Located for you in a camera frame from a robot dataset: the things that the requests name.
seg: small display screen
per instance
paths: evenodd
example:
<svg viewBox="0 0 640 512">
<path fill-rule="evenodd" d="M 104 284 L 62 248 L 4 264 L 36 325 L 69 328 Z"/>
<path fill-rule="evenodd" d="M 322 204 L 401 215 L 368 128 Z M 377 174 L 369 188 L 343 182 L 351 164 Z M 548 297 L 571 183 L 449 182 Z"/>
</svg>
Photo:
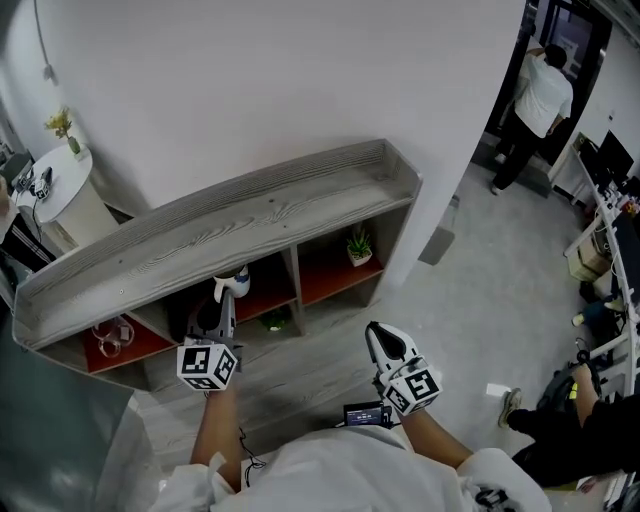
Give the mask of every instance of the small display screen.
<svg viewBox="0 0 640 512">
<path fill-rule="evenodd" d="M 382 407 L 346 411 L 347 425 L 380 425 L 382 423 Z"/>
</svg>

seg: black bag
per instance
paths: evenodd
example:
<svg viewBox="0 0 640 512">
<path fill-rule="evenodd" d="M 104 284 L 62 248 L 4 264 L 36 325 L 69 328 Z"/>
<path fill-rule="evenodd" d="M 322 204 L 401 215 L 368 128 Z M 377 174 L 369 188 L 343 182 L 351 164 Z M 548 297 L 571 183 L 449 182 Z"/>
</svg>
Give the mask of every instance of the black bag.
<svg viewBox="0 0 640 512">
<path fill-rule="evenodd" d="M 591 370 L 591 380 L 593 388 L 598 394 L 598 398 L 602 397 L 602 387 L 600 386 L 600 377 L 594 364 L 589 360 L 589 352 L 581 350 L 578 352 L 578 364 L 586 363 Z M 553 374 L 553 379 L 547 385 L 542 397 L 538 401 L 536 409 L 548 409 L 559 412 L 576 413 L 575 400 L 569 398 L 571 388 L 573 387 L 573 377 L 571 373 L 577 366 L 575 363 L 567 363 L 565 368 L 557 370 Z"/>
</svg>

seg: seated person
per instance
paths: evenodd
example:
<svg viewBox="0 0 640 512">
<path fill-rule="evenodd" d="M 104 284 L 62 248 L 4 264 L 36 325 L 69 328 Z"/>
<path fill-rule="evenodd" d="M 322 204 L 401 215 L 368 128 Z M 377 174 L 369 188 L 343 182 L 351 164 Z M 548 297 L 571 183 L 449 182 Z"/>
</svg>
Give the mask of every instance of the seated person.
<svg viewBox="0 0 640 512">
<path fill-rule="evenodd" d="M 589 476 L 607 477 L 620 470 L 640 469 L 640 449 L 635 443 L 640 396 L 607 404 L 598 400 L 591 370 L 577 366 L 578 414 L 520 409 L 522 393 L 514 389 L 505 398 L 498 423 L 527 434 L 534 443 L 513 461 L 542 487 L 558 487 Z"/>
</svg>

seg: cardboard box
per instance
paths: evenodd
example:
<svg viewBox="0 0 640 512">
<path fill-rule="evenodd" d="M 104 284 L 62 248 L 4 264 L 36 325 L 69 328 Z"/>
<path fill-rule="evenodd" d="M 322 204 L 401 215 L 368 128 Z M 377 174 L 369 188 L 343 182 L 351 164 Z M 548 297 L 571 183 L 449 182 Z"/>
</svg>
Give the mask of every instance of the cardboard box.
<svg viewBox="0 0 640 512">
<path fill-rule="evenodd" d="M 592 237 L 580 244 L 578 253 L 582 264 L 598 276 L 604 274 L 611 267 L 611 262 L 597 251 Z"/>
</svg>

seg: yellow flower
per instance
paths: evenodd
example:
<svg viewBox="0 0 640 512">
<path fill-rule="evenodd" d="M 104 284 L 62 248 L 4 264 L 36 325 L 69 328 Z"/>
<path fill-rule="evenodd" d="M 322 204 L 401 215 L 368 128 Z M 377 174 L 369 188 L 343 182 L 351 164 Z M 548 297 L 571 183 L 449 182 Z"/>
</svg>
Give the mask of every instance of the yellow flower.
<svg viewBox="0 0 640 512">
<path fill-rule="evenodd" d="M 51 116 L 49 120 L 44 123 L 44 127 L 47 130 L 55 130 L 56 137 L 59 139 L 69 137 L 69 129 L 71 128 L 69 109 L 64 107 L 55 116 Z"/>
</svg>

